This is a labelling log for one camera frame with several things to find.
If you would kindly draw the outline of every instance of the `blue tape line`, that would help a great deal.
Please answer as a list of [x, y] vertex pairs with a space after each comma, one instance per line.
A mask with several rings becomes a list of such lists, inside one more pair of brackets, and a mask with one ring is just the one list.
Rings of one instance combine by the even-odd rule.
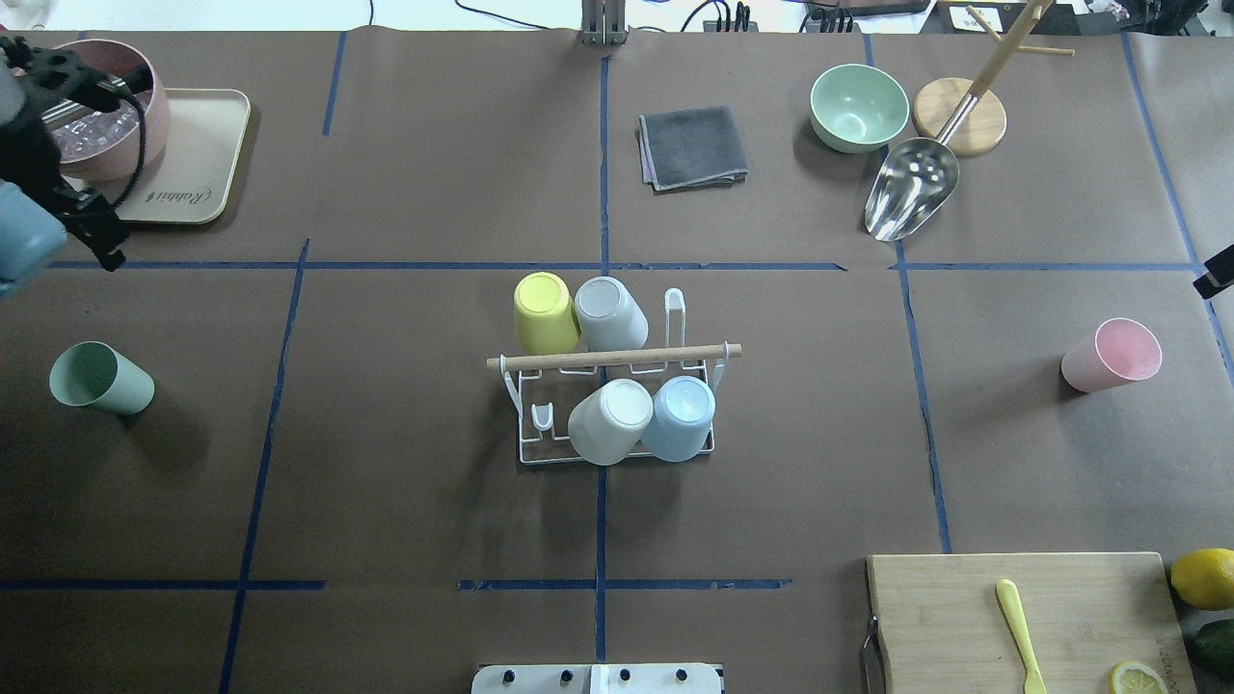
[[236, 585], [236, 604], [232, 608], [231, 631], [227, 635], [227, 651], [223, 656], [223, 669], [218, 682], [220, 694], [226, 694], [231, 687], [232, 663], [236, 661], [236, 643], [239, 641], [241, 617], [244, 614], [244, 593], [248, 590], [248, 575], [253, 567], [253, 548], [257, 546], [257, 526], [262, 517], [262, 500], [265, 495], [265, 478], [270, 469], [270, 453], [274, 449], [274, 425], [279, 419], [279, 406], [283, 404], [283, 384], [288, 370], [288, 349], [291, 345], [291, 330], [296, 324], [296, 310], [300, 306], [300, 289], [305, 279], [305, 259], [308, 257], [308, 240], [300, 249], [295, 284], [291, 286], [291, 303], [288, 307], [288, 324], [283, 330], [283, 348], [279, 352], [279, 369], [274, 378], [274, 395], [270, 398], [270, 416], [265, 421], [265, 442], [262, 446], [262, 464], [257, 470], [257, 489], [253, 491], [253, 509], [248, 516], [248, 535], [244, 538], [244, 556], [239, 566], [239, 582]]
[[898, 263], [888, 269], [929, 270], [1046, 270], [1046, 272], [1195, 272], [1190, 263]]
[[1144, 120], [1144, 130], [1148, 131], [1149, 144], [1153, 147], [1153, 157], [1157, 162], [1157, 169], [1161, 170], [1161, 180], [1165, 182], [1165, 193], [1170, 199], [1174, 219], [1178, 222], [1178, 230], [1182, 232], [1182, 245], [1187, 248], [1187, 257], [1191, 258], [1191, 263], [1193, 265], [1198, 264], [1199, 259], [1196, 256], [1196, 246], [1191, 242], [1191, 230], [1187, 228], [1187, 220], [1182, 216], [1178, 196], [1174, 191], [1174, 179], [1170, 178], [1170, 169], [1165, 165], [1165, 157], [1161, 156], [1161, 147], [1156, 138], [1156, 128], [1153, 127], [1153, 119], [1149, 116], [1149, 107], [1144, 101], [1144, 91], [1140, 90], [1140, 75], [1135, 69], [1135, 58], [1132, 56], [1130, 37], [1125, 32], [1119, 33], [1119, 37], [1123, 41], [1123, 58], [1127, 59], [1127, 72], [1130, 73], [1132, 88], [1135, 90], [1135, 102], [1140, 106], [1140, 117]]
[[[94, 261], [58, 261], [48, 265], [58, 270], [100, 270]], [[121, 270], [294, 270], [299, 267], [289, 262], [251, 261], [128, 261]]]
[[[111, 580], [16, 579], [0, 580], [0, 590], [236, 590], [234, 580]], [[253, 580], [249, 590], [325, 590], [325, 580]]]
[[608, 277], [608, 62], [600, 61], [600, 274]]
[[611, 263], [618, 270], [840, 270], [835, 263]]
[[946, 522], [946, 501], [943, 498], [943, 475], [938, 470], [938, 446], [934, 443], [934, 425], [929, 414], [929, 395], [926, 393], [926, 369], [922, 366], [921, 343], [917, 340], [917, 317], [913, 315], [908, 270], [905, 269], [905, 245], [896, 241], [896, 259], [900, 273], [900, 293], [905, 300], [905, 319], [908, 322], [908, 346], [913, 353], [913, 375], [917, 378], [917, 404], [926, 422], [926, 442], [929, 447], [929, 473], [934, 487], [934, 512], [938, 516], [938, 537], [943, 543], [943, 553], [951, 553], [951, 531]]
[[[1178, 196], [1174, 189], [1174, 178], [1170, 175], [1170, 168], [1165, 164], [1165, 157], [1161, 154], [1161, 144], [1157, 142], [1156, 127], [1153, 125], [1153, 117], [1149, 115], [1148, 102], [1144, 100], [1144, 91], [1140, 89], [1140, 74], [1135, 67], [1135, 56], [1132, 53], [1132, 40], [1127, 33], [1119, 35], [1123, 42], [1123, 58], [1127, 61], [1127, 72], [1132, 79], [1132, 88], [1135, 90], [1135, 102], [1140, 107], [1140, 119], [1144, 120], [1144, 130], [1149, 136], [1149, 144], [1153, 147], [1153, 157], [1156, 159], [1157, 169], [1161, 172], [1161, 180], [1165, 183], [1165, 193], [1170, 199], [1170, 207], [1174, 210], [1174, 219], [1178, 224], [1178, 232], [1182, 235], [1182, 245], [1187, 248], [1187, 257], [1191, 258], [1192, 272], [1198, 274], [1204, 274], [1207, 268], [1199, 263], [1199, 256], [1196, 254], [1196, 245], [1191, 238], [1191, 228], [1187, 226], [1187, 219], [1182, 214], [1182, 205], [1178, 204]], [[1225, 363], [1225, 377], [1229, 379], [1230, 385], [1234, 385], [1234, 362], [1230, 361], [1229, 343], [1225, 340], [1225, 331], [1222, 330], [1220, 320], [1217, 319], [1217, 312], [1213, 310], [1211, 301], [1206, 301], [1206, 310], [1208, 311], [1208, 324], [1213, 328], [1213, 337], [1217, 340], [1217, 348], [1220, 349], [1222, 361]]]
[[596, 662], [608, 658], [606, 617], [608, 608], [608, 468], [601, 467], [596, 484]]
[[[597, 580], [544, 579], [544, 580], [460, 580], [460, 593], [491, 590], [595, 590]], [[611, 578], [605, 580], [606, 590], [779, 590], [791, 585], [791, 578]]]
[[791, 585], [790, 578], [701, 578], [701, 579], [629, 579], [615, 578], [610, 590], [779, 590]]
[[1213, 335], [1217, 336], [1217, 348], [1220, 349], [1222, 361], [1225, 362], [1225, 375], [1230, 379], [1230, 385], [1234, 385], [1234, 361], [1230, 361], [1229, 342], [1225, 340], [1225, 331], [1222, 330], [1222, 321], [1217, 317], [1212, 301], [1204, 301], [1204, 309], [1208, 311], [1208, 324], [1213, 326]]
[[315, 261], [308, 270], [598, 270], [600, 263], [485, 263], [402, 261]]
[[334, 49], [334, 75], [329, 79], [329, 99], [326, 100], [326, 120], [321, 123], [321, 136], [329, 137], [329, 126], [334, 120], [334, 98], [338, 96], [338, 80], [343, 74], [343, 49], [347, 48], [347, 32], [338, 32], [338, 48]]
[[460, 580], [459, 592], [481, 590], [595, 590], [596, 582], [582, 578], [578, 579], [544, 579], [544, 580]]

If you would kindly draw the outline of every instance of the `pink cup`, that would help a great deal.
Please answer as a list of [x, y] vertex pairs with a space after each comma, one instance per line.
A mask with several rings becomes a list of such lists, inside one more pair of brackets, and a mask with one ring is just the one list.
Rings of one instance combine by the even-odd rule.
[[1062, 357], [1062, 378], [1083, 393], [1145, 380], [1160, 369], [1161, 345], [1130, 319], [1109, 319]]

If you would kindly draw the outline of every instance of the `lemon slice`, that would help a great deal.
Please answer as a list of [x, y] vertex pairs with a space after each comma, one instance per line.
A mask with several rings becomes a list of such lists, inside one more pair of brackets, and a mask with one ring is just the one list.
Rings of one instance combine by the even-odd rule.
[[1114, 666], [1109, 671], [1109, 690], [1112, 694], [1169, 694], [1161, 675], [1139, 661]]

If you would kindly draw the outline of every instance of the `beige tray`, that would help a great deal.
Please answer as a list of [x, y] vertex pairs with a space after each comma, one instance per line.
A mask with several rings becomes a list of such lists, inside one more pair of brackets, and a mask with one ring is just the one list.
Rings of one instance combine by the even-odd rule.
[[[253, 107], [234, 89], [168, 89], [167, 95], [172, 106], [167, 148], [146, 167], [117, 214], [131, 222], [206, 224], [227, 206]], [[114, 200], [126, 184], [118, 179], [93, 185]]]

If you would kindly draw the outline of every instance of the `gray cup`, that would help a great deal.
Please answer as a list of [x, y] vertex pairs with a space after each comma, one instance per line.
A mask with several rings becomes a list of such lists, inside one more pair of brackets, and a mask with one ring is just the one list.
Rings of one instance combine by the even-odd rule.
[[574, 295], [574, 315], [591, 352], [642, 349], [647, 316], [626, 285], [611, 277], [594, 277]]

